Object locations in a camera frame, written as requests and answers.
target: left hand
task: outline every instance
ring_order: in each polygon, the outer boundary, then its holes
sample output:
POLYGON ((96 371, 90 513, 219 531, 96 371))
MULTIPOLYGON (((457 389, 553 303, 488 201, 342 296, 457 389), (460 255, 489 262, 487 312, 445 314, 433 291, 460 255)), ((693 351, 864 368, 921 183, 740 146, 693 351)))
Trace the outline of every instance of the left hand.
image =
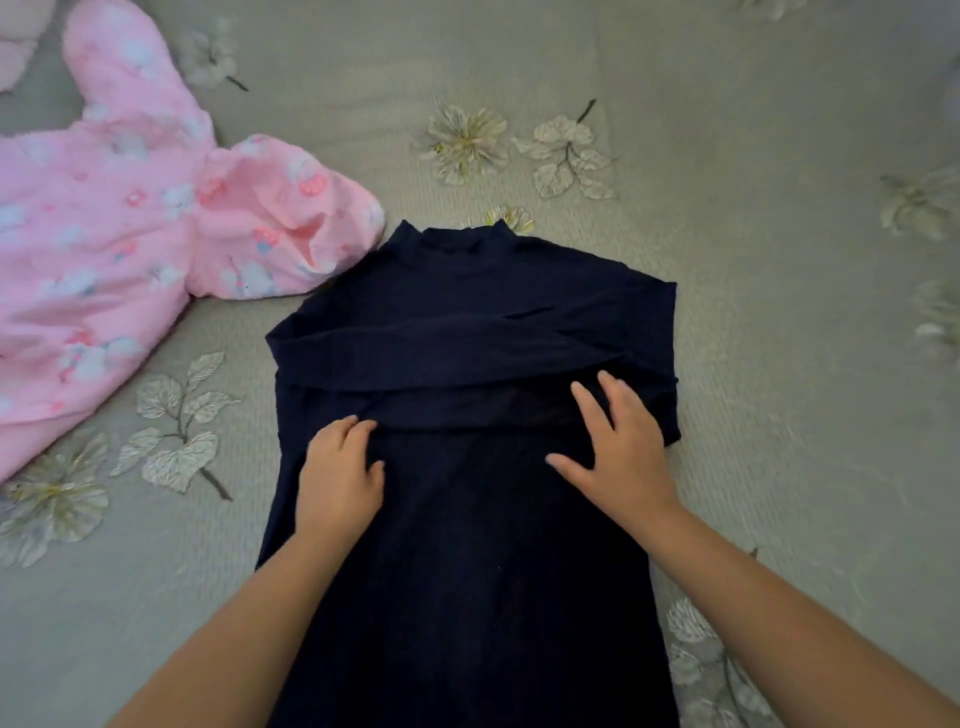
POLYGON ((331 533, 353 547, 383 504, 383 461, 367 470, 367 443, 376 427, 350 415, 318 432, 306 452, 297 497, 297 535, 331 533))

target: pink garment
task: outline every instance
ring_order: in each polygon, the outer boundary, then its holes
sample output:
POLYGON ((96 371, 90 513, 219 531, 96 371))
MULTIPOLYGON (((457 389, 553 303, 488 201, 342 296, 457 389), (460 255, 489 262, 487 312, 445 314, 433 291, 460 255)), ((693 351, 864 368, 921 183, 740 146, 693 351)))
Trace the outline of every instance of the pink garment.
POLYGON ((383 208, 302 149, 216 149, 154 23, 83 0, 69 129, 0 139, 0 482, 88 417, 195 296, 309 291, 359 260, 383 208))
POLYGON ((0 0, 0 91, 11 90, 27 70, 56 5, 56 0, 0 0))

